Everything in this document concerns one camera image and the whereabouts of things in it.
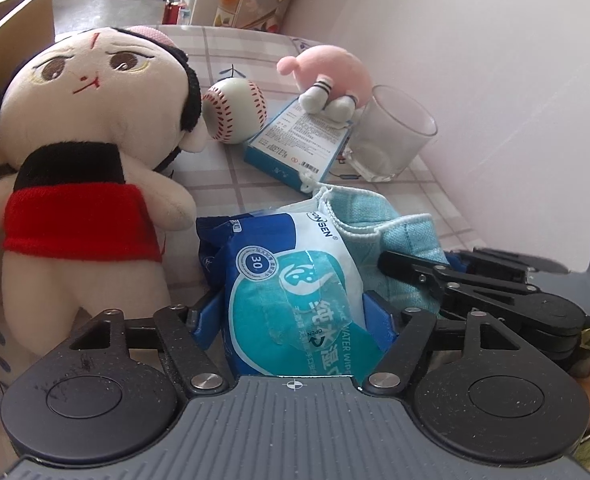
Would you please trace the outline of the light blue towel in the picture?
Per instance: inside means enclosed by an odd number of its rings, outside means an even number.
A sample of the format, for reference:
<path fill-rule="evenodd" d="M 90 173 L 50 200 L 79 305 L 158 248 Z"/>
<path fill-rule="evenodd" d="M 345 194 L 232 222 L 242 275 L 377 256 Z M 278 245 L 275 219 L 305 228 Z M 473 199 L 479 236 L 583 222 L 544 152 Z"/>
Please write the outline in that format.
<path fill-rule="evenodd" d="M 447 261 L 430 214 L 402 216 L 383 195 L 360 188 L 320 186 L 312 201 L 341 235 L 364 289 L 377 292 L 398 310 L 438 311 L 430 294 L 388 278 L 377 268 L 377 259 L 388 250 L 437 263 Z"/>

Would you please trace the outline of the blue wet wipes pack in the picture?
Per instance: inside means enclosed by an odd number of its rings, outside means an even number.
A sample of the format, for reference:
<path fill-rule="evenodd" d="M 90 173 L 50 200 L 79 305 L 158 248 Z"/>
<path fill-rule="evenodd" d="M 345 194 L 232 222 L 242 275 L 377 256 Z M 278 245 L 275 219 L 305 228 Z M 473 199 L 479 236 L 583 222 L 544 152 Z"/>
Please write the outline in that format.
<path fill-rule="evenodd" d="M 199 262 L 223 292 L 234 375 L 364 380 L 384 352 L 367 330 L 363 281 L 319 206 L 201 217 Z"/>

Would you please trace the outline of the clear glass cup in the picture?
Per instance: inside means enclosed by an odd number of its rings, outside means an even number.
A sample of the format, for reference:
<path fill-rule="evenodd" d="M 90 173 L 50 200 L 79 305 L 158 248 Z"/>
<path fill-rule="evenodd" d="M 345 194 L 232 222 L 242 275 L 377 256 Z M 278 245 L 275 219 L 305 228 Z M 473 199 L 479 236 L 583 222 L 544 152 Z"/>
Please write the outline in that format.
<path fill-rule="evenodd" d="M 437 122 L 424 106 L 406 92 L 378 84 L 351 130 L 343 156 L 366 181 L 388 182 L 437 133 Z"/>

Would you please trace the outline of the blue white medicine box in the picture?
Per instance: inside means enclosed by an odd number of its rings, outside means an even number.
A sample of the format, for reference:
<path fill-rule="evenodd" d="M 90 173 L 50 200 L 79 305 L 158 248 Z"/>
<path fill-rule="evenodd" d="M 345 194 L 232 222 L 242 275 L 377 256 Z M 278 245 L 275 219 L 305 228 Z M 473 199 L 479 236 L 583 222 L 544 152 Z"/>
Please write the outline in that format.
<path fill-rule="evenodd" d="M 295 99 L 247 143 L 244 162 L 310 195 L 336 162 L 350 126 L 310 115 Z"/>

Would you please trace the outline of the pink plush toy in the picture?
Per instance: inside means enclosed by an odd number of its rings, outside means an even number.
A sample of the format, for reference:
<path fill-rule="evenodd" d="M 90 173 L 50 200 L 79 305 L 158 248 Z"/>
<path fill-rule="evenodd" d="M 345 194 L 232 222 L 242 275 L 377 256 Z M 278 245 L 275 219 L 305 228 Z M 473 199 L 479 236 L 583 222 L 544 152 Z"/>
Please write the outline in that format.
<path fill-rule="evenodd" d="M 371 99 L 373 83 L 365 65 L 347 50 L 320 44 L 277 63 L 282 76 L 292 75 L 301 92 L 298 103 L 310 115 L 323 113 L 343 124 Z"/>

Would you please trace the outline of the white baseball red stitches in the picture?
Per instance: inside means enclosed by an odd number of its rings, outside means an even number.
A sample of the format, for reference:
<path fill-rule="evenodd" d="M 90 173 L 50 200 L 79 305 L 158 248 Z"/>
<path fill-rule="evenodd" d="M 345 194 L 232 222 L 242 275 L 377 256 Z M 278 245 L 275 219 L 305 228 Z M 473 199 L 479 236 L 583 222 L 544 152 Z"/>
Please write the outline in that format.
<path fill-rule="evenodd" d="M 225 78 L 204 93 L 202 116 L 213 139 L 223 144 L 240 144 L 267 124 L 267 103 L 255 82 Z"/>

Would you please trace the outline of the plush doll red shirt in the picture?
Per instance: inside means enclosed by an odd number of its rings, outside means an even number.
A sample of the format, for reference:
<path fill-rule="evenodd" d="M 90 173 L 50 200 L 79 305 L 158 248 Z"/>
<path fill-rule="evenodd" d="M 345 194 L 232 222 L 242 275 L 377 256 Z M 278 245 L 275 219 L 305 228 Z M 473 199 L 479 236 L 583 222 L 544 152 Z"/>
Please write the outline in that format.
<path fill-rule="evenodd" d="M 147 318 L 170 301 L 162 232 L 196 206 L 165 169 L 205 148 L 188 55 L 150 27 L 80 32 L 0 90 L 1 295 L 15 340 L 44 356 L 80 312 Z"/>

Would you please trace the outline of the red fire extinguisher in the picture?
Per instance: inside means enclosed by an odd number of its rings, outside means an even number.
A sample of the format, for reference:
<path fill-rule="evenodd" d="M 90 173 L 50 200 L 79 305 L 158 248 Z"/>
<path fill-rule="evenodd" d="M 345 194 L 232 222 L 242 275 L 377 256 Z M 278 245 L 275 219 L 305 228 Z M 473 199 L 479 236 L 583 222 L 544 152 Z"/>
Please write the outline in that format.
<path fill-rule="evenodd" d="M 183 25 L 190 19 L 190 13 L 183 0 L 165 0 L 161 24 Z"/>

